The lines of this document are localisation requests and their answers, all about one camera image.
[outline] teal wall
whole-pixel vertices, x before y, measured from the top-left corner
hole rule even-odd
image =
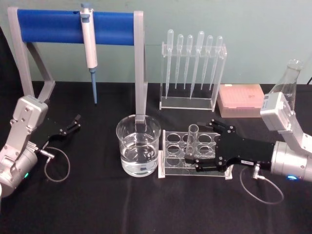
[[[6,9],[79,10],[78,0],[1,0],[0,25],[12,47]],[[96,11],[144,11],[147,75],[160,82],[161,42],[168,29],[197,36],[222,35],[228,59],[222,83],[276,83],[289,59],[306,61],[312,52],[311,0],[90,0]],[[89,81],[83,45],[41,43],[56,81]],[[134,82],[134,50],[97,46],[100,82]],[[30,59],[33,80],[41,80]],[[298,83],[312,76],[308,60]]]

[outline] pipette tip box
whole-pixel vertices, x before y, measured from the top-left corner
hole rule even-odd
[[[260,117],[263,98],[259,84],[222,84],[217,102],[222,117]]]

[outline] micropipette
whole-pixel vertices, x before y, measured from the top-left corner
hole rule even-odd
[[[205,61],[204,61],[204,67],[203,67],[203,73],[202,73],[202,76],[201,76],[201,87],[200,87],[200,89],[203,89],[203,84],[204,84],[206,71],[207,71],[208,59],[209,59],[209,56],[210,56],[211,46],[213,45],[213,40],[214,40],[213,36],[209,35],[207,37],[207,42],[206,42],[206,54],[207,54],[207,57],[205,58]]]
[[[216,63],[218,61],[219,53],[221,51],[221,46],[222,46],[223,38],[222,36],[219,36],[216,40],[215,44],[215,58],[214,58],[214,64],[213,64],[213,69],[211,71],[211,78],[210,78],[210,87],[209,90],[211,90],[211,85],[213,83],[214,77],[215,77],[215,69],[216,69]]]
[[[169,29],[167,34],[168,61],[167,61],[167,76],[166,76],[166,99],[169,90],[171,55],[173,47],[174,47],[174,31],[172,29]]]
[[[190,63],[192,45],[193,45],[193,36],[192,35],[188,35],[187,36],[187,41],[186,41],[186,61],[185,61],[185,68],[184,68],[184,89],[185,89],[187,71],[189,70],[189,63]]]
[[[193,79],[192,79],[192,84],[191,84],[190,99],[191,99],[193,91],[194,91],[196,75],[197,75],[197,68],[198,68],[198,61],[199,61],[199,57],[200,57],[200,51],[201,51],[201,48],[203,46],[204,37],[205,37],[205,33],[203,31],[200,31],[198,33],[197,42],[196,42],[196,58],[195,58],[195,65],[194,65],[194,71],[193,71]]]
[[[96,69],[98,66],[98,60],[93,23],[93,9],[90,9],[90,5],[88,3],[82,3],[81,7],[83,8],[83,10],[80,11],[83,43],[86,52],[87,67],[89,68],[91,74],[94,104],[96,105],[98,102],[96,86]]]
[[[180,68],[180,58],[181,58],[181,52],[182,52],[182,46],[183,46],[183,35],[179,34],[177,36],[177,43],[176,43],[176,66],[175,66],[175,88],[177,84],[177,78],[179,76],[179,68]]]

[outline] erlenmeyer flask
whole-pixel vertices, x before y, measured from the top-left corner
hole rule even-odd
[[[297,79],[302,68],[303,62],[296,59],[289,60],[284,75],[270,91],[270,93],[282,92],[291,110],[294,110]]]

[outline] black tablecloth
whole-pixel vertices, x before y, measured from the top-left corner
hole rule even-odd
[[[42,84],[36,82],[38,92]],[[264,85],[267,92],[271,86]],[[134,85],[100,83],[98,105],[93,104],[91,84],[58,82],[51,96],[48,116],[69,123],[81,114],[81,130],[62,143],[69,155],[71,173],[63,183],[48,181],[43,173],[44,156],[29,177],[9,197],[2,199],[0,233],[312,233],[312,183],[289,181],[263,173],[284,192],[279,205],[264,205],[241,187],[241,166],[234,166],[233,179],[167,176],[157,172],[144,178],[127,175],[120,163],[117,123],[134,109]],[[0,145],[10,130],[9,120],[20,90],[2,85],[0,90]],[[312,135],[312,87],[298,85],[296,113],[304,132]],[[159,84],[149,84],[146,114],[162,129],[187,131],[197,121],[220,118],[219,112],[159,110]],[[228,118],[243,137],[282,140],[269,132],[260,118]],[[61,173],[66,164],[53,164]],[[264,181],[243,176],[246,186],[265,200],[279,199]]]

